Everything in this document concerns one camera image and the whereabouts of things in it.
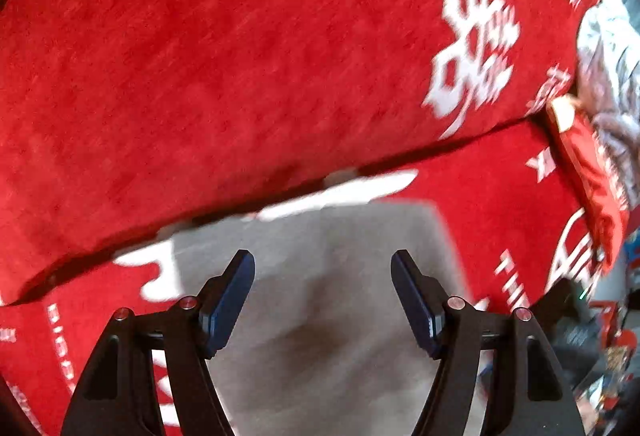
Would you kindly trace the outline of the grey knitted small garment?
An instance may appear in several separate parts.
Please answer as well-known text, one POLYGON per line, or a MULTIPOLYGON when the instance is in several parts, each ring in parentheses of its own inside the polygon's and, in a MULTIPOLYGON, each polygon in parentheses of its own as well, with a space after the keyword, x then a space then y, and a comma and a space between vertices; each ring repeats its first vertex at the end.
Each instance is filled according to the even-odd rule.
POLYGON ((370 203, 183 231, 174 248, 183 289, 201 289, 242 248, 255 281, 209 364, 235 433, 410 434, 437 366, 399 303, 393 253, 404 249, 448 293, 469 295, 434 208, 370 203))

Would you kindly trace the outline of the red bed sheet white letters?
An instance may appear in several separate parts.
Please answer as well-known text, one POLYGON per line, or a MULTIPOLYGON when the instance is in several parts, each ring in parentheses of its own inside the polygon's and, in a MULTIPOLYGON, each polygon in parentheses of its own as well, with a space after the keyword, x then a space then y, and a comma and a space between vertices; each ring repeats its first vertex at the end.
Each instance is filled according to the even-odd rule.
MULTIPOLYGON (((503 312, 533 303, 562 275, 591 282, 582 205, 534 122, 227 219, 273 221, 370 203, 434 208, 457 248, 469 286, 463 297, 477 307, 503 312)), ((60 431, 81 369, 116 308, 154 312, 192 294, 178 276, 175 237, 200 228, 123 253, 38 300, 2 309, 1 373, 42 434, 60 431)))

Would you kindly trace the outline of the red pillow with print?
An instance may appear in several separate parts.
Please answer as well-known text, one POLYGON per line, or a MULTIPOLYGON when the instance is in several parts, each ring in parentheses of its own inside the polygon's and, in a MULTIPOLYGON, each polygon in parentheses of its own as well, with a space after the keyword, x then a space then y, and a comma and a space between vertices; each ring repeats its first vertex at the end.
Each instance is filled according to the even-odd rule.
POLYGON ((599 133, 577 101, 566 94, 546 104, 552 139, 585 210, 594 249, 593 266, 604 274, 615 265, 629 222, 620 175, 599 133))

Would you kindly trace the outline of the red quilt white characters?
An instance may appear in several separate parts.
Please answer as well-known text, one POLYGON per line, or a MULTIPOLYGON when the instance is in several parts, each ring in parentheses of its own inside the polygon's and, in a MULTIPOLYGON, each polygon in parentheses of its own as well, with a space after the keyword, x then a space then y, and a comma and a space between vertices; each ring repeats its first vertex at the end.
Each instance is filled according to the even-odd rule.
POLYGON ((599 0, 6 0, 1 300, 564 91, 599 0))

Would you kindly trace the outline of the grey patterned cloth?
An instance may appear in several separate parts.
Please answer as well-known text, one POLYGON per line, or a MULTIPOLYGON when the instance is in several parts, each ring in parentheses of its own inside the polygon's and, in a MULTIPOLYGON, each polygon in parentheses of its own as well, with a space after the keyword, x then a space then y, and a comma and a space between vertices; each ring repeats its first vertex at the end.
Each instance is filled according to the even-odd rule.
POLYGON ((622 0, 587 10, 577 35, 578 98, 615 163, 629 207, 639 206, 639 33, 622 0))

